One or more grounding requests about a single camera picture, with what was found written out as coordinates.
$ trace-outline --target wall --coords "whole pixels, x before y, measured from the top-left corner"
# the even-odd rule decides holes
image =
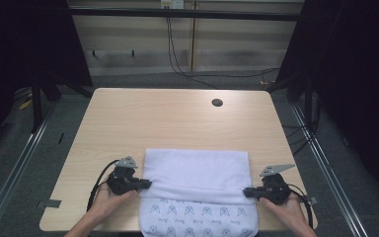
[[[71,0],[69,5],[156,9],[160,1]],[[302,0],[185,1],[185,9],[266,13],[300,13],[302,5]],[[169,47],[167,21],[163,18],[74,16],[74,21],[85,51],[167,51]],[[279,66],[295,23],[171,19],[171,27],[175,50],[184,51],[187,61],[183,64],[196,71],[222,69],[217,58],[229,51],[256,53],[256,57],[259,54],[269,61],[264,67]],[[215,60],[216,66],[205,67],[206,60]]]

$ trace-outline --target small round hole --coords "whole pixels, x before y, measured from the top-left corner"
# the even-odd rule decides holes
[[[221,107],[223,106],[223,101],[220,99],[214,99],[211,101],[211,104],[213,104],[215,107]]]

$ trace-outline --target printed pattern on towel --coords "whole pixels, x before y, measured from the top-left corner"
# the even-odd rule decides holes
[[[257,230],[255,206],[222,205],[165,198],[146,198],[140,217],[145,236],[165,237],[249,237]]]

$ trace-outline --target wrist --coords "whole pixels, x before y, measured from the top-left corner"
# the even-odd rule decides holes
[[[90,224],[93,224],[94,227],[104,221],[106,215],[100,209],[90,209],[85,213],[84,218],[89,220]]]
[[[314,230],[307,224],[307,222],[301,219],[297,219],[296,221],[291,222],[290,230],[295,236],[316,236]]]
[[[65,235],[65,237],[88,236],[89,233],[104,219],[95,211],[86,212],[78,223]]]

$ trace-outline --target wooden table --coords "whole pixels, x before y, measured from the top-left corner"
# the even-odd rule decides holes
[[[214,99],[223,105],[213,106]],[[40,228],[69,230],[85,213],[93,185],[112,160],[132,156],[139,166],[134,177],[141,178],[146,148],[248,151],[254,187],[262,185],[259,173],[265,166],[295,163],[267,92],[98,89],[50,198],[61,205],[45,210]],[[305,191],[296,167],[282,175]],[[122,206],[96,229],[139,231],[139,202]],[[284,229],[259,204],[258,211],[260,230]]]

